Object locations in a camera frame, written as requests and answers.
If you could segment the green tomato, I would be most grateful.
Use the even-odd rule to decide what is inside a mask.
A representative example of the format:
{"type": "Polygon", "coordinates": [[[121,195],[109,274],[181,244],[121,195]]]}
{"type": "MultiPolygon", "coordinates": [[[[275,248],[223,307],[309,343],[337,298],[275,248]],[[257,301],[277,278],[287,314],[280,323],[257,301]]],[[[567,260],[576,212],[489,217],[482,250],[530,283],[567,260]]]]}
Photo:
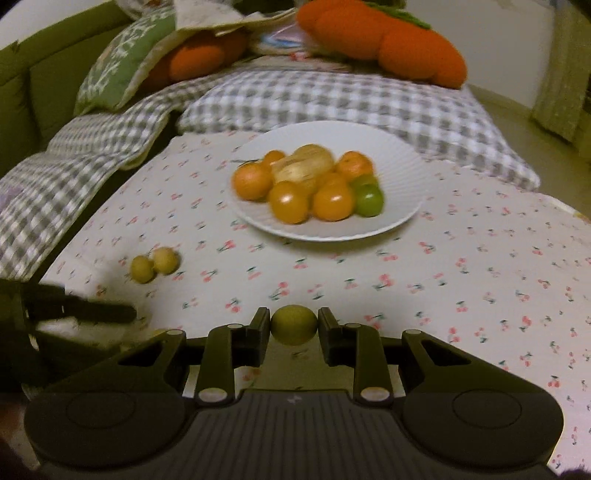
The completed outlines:
{"type": "Polygon", "coordinates": [[[375,217],[382,213],[385,204],[384,194],[374,184],[362,185],[355,189],[356,215],[375,217]]]}

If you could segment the orange mandarin with stem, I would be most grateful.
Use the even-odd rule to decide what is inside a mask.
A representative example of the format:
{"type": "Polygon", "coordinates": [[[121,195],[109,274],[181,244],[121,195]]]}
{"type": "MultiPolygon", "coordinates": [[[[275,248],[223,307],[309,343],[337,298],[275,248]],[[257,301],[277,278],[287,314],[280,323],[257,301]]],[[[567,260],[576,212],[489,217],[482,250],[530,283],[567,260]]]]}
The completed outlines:
{"type": "Polygon", "coordinates": [[[273,188],[273,174],[262,162],[247,162],[231,176],[231,186],[245,201],[262,201],[273,188]]]}

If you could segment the small orange fruit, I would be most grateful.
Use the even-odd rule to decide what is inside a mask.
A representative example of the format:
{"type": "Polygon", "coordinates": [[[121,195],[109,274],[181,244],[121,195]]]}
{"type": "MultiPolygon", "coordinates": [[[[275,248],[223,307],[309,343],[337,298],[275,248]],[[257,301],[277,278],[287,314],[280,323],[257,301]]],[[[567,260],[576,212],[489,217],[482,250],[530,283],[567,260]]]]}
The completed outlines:
{"type": "Polygon", "coordinates": [[[374,164],[372,160],[358,151],[348,151],[342,154],[335,164],[335,171],[342,175],[348,182],[363,175],[374,175],[374,164]]]}

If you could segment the small orange tomato with stem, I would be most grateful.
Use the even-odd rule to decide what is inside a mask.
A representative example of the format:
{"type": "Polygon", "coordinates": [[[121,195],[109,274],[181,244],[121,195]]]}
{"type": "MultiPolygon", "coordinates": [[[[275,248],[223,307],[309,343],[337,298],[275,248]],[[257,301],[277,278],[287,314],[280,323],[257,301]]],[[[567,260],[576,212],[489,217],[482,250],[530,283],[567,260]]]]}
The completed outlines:
{"type": "Polygon", "coordinates": [[[308,196],[300,184],[280,181],[271,188],[267,203],[277,220],[301,224],[308,220],[308,196]]]}

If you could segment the small olive green fruit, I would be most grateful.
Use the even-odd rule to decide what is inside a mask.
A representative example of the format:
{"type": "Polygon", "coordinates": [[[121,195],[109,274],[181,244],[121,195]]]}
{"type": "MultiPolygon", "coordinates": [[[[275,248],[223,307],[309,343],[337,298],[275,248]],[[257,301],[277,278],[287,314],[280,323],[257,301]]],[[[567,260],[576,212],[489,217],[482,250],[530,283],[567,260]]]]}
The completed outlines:
{"type": "Polygon", "coordinates": [[[177,270],[180,261],[179,257],[170,247],[158,247],[151,252],[153,268],[162,275],[169,275],[177,270]]]}

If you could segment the cherry print white cloth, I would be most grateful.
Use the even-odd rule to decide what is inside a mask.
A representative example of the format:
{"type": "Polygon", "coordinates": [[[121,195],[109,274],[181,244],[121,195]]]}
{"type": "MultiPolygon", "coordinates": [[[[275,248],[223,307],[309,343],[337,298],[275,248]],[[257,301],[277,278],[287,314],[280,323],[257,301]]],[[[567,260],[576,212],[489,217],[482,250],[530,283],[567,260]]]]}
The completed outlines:
{"type": "Polygon", "coordinates": [[[397,337],[424,330],[550,392],[565,415],[553,469],[590,464],[590,227],[541,194],[449,162],[403,228],[359,242],[283,240],[225,201],[245,133],[187,134],[139,170],[82,228],[45,281],[137,308],[136,324],[47,329],[96,346],[168,328],[204,337],[256,309],[328,307],[397,337]],[[138,284],[134,257],[170,247],[179,267],[138,284]]]}

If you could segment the white fluted paper plate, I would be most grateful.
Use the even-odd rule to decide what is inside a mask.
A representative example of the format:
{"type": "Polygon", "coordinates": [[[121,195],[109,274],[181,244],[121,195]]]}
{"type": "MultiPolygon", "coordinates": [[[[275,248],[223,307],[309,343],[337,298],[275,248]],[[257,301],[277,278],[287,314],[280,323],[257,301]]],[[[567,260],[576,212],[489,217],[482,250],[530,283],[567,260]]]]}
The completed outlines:
{"type": "Polygon", "coordinates": [[[355,189],[367,184],[377,185],[384,194],[382,213],[375,217],[353,214],[338,222],[318,220],[311,212],[312,197],[308,196],[308,220],[301,224],[286,224],[277,220],[266,199],[245,201],[235,194],[228,180],[228,202],[240,218],[250,225],[277,236],[311,242],[336,242],[363,239],[398,227],[418,212],[426,195],[428,169],[418,153],[393,135],[373,127],[342,121],[315,121],[281,127],[260,135],[238,148],[235,161],[238,166],[247,162],[262,162],[270,150],[280,150],[286,157],[307,144],[318,144],[332,153],[335,164],[342,154],[358,151],[374,164],[374,175],[363,175],[348,182],[332,171],[318,177],[322,185],[342,182],[355,189]]]}

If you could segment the grey checked cushion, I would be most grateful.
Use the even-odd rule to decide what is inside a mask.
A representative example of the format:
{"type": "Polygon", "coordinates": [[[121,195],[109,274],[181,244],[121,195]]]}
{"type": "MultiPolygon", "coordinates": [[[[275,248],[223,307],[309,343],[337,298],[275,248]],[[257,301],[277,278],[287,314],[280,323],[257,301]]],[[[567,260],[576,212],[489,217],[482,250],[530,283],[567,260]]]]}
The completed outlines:
{"type": "Polygon", "coordinates": [[[294,123],[347,121],[384,130],[434,159],[535,191],[541,179],[508,144],[468,88],[450,90],[329,71],[236,73],[181,114],[183,132],[266,132],[294,123]]]}

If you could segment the dark green sofa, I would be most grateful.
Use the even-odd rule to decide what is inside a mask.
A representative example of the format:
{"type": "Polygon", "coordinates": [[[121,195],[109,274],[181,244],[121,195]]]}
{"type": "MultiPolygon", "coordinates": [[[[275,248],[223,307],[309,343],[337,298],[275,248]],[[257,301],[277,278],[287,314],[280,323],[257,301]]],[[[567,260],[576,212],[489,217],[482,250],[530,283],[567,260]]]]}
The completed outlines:
{"type": "Polygon", "coordinates": [[[73,118],[90,67],[130,23],[119,6],[108,1],[1,50],[2,175],[44,150],[73,118]]]}

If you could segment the green embroidered pillow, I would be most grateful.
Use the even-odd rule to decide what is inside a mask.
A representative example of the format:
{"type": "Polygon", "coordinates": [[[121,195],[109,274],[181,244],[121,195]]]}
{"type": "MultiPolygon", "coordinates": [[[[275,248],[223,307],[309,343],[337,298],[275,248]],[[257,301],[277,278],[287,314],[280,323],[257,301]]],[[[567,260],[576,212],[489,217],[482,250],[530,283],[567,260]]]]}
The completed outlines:
{"type": "Polygon", "coordinates": [[[93,110],[114,111],[134,95],[145,76],[142,64],[158,42],[175,31],[172,6],[156,9],[119,32],[107,45],[83,80],[74,115],[93,110]]]}

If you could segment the orange plush pillow left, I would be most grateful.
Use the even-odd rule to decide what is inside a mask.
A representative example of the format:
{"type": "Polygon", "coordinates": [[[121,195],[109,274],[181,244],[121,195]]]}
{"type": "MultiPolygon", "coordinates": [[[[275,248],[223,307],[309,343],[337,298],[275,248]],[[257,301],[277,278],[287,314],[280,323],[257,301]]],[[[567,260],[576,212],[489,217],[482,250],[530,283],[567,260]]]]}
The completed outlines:
{"type": "Polygon", "coordinates": [[[235,63],[249,45],[249,33],[238,29],[217,36],[200,31],[167,53],[150,70],[139,91],[153,93],[169,85],[204,77],[235,63]]]}

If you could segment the stack of books and papers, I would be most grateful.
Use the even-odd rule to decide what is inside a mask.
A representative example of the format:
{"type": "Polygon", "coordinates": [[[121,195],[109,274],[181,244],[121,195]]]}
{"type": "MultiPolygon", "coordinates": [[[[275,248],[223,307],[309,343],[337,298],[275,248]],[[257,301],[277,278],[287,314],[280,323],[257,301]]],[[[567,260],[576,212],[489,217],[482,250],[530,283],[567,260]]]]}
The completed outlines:
{"type": "Polygon", "coordinates": [[[319,47],[311,37],[287,19],[274,24],[249,24],[249,45],[236,66],[259,70],[349,72],[353,69],[339,55],[319,47]]]}

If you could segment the orange plush pumpkin pillow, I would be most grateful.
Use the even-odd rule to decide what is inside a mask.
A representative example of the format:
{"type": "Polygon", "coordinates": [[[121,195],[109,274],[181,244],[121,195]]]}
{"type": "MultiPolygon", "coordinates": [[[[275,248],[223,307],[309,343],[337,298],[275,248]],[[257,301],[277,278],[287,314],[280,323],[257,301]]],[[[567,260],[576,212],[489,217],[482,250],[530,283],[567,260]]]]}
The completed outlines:
{"type": "Polygon", "coordinates": [[[394,77],[459,89],[464,57],[444,36],[393,17],[363,1],[310,1],[297,24],[319,47],[358,61],[374,61],[394,77]]]}

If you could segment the green patterned curtain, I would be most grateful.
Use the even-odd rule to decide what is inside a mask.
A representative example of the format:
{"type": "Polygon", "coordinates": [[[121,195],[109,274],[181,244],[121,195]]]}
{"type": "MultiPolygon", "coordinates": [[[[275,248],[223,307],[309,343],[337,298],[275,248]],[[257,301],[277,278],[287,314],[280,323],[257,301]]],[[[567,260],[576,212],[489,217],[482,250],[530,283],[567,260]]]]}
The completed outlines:
{"type": "Polygon", "coordinates": [[[577,1],[557,1],[548,66],[533,119],[572,142],[590,78],[590,19],[577,1]]]}

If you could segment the floral beige cloth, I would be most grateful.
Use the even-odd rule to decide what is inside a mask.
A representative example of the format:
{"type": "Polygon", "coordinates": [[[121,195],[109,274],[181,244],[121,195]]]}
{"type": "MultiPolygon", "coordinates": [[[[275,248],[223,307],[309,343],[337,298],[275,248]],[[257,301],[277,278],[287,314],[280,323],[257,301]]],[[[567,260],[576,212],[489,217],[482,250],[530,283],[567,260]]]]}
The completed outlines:
{"type": "Polygon", "coordinates": [[[211,30],[217,35],[246,28],[258,30],[290,19],[293,1],[116,1],[133,20],[171,22],[178,32],[211,30]]]}

